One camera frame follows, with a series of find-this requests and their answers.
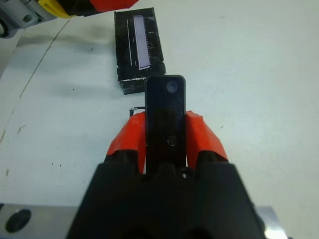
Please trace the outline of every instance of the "white table surface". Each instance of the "white table surface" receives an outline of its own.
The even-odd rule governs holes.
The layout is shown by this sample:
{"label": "white table surface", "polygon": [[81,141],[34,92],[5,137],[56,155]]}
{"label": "white table surface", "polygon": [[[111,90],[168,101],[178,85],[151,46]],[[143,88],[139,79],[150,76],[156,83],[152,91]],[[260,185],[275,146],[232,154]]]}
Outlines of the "white table surface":
{"label": "white table surface", "polygon": [[[273,206],[288,235],[317,238],[319,1],[133,9],[152,6],[167,73],[186,78],[186,108],[204,115],[256,205]],[[112,12],[27,29],[0,80],[0,201],[79,205],[142,105],[144,94],[117,84]]]}

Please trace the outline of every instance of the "black object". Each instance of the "black object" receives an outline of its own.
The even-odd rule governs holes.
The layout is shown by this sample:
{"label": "black object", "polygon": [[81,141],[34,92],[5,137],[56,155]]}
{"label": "black object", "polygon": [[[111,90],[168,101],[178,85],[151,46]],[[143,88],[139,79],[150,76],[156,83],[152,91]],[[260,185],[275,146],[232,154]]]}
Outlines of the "black object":
{"label": "black object", "polygon": [[91,16],[98,13],[89,0],[57,0],[69,15]]}
{"label": "black object", "polygon": [[14,213],[5,225],[5,229],[8,233],[16,233],[27,225],[31,218],[31,211],[28,209],[22,209]]}
{"label": "black object", "polygon": [[149,77],[145,105],[147,172],[156,173],[164,162],[186,167],[184,77]]}
{"label": "black object", "polygon": [[134,164],[106,161],[98,166],[67,238],[265,236],[232,164],[205,162],[188,173],[164,163],[157,174],[141,175]]}
{"label": "black object", "polygon": [[124,94],[144,91],[145,79],[166,73],[154,8],[114,13],[118,83]]}

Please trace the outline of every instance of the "scratch mark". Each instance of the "scratch mark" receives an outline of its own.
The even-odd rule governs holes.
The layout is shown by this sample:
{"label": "scratch mark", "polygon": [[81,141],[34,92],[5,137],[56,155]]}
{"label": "scratch mark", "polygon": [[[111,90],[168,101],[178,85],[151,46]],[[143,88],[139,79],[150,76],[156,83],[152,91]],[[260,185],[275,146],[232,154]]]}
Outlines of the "scratch mark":
{"label": "scratch mark", "polygon": [[16,133],[16,134],[19,134],[21,132],[22,128],[24,128],[24,127],[26,127],[26,125],[19,127],[18,133]]}
{"label": "scratch mark", "polygon": [[22,126],[19,127],[18,133],[16,133],[16,134],[19,134],[21,132],[21,129],[22,129]]}
{"label": "scratch mark", "polygon": [[5,135],[5,130],[3,131],[1,138],[0,138],[0,143],[2,142],[2,140],[4,139],[4,135]]}
{"label": "scratch mark", "polygon": [[70,22],[70,20],[71,20],[71,19],[69,19],[69,20],[63,25],[63,27],[59,30],[59,32],[56,34],[56,36],[54,37],[54,39],[51,41],[49,47],[48,47],[47,50],[45,51],[45,53],[44,53],[44,55],[42,56],[41,60],[39,61],[38,65],[36,66],[36,68],[34,69],[32,75],[30,76],[28,82],[26,83],[25,87],[23,88],[23,90],[22,90],[22,92],[21,92],[21,94],[20,94],[20,98],[22,97],[22,95],[23,95],[23,93],[24,93],[26,87],[29,85],[29,83],[30,83],[32,77],[34,76],[35,72],[36,72],[37,69],[39,68],[39,66],[40,66],[40,64],[41,64],[41,62],[42,62],[42,60],[43,60],[43,58],[44,58],[45,55],[46,55],[46,53],[50,50],[52,44],[54,43],[54,41],[56,40],[56,38],[59,36],[59,34],[61,33],[61,31],[65,28],[66,24],[68,24],[68,23]]}

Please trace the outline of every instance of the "screw hole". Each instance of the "screw hole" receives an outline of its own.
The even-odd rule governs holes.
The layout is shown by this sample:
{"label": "screw hole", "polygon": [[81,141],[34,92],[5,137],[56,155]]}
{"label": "screw hole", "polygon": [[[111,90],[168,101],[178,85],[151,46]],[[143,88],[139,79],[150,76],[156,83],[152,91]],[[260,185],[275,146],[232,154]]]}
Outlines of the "screw hole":
{"label": "screw hole", "polygon": [[30,15],[30,14],[26,15],[26,16],[22,19],[22,21],[24,21],[24,22],[29,22],[29,21],[31,21],[31,20],[32,20],[32,15]]}
{"label": "screw hole", "polygon": [[24,228],[31,218],[31,211],[28,209],[22,209],[14,213],[5,225],[5,229],[8,233],[16,233]]}

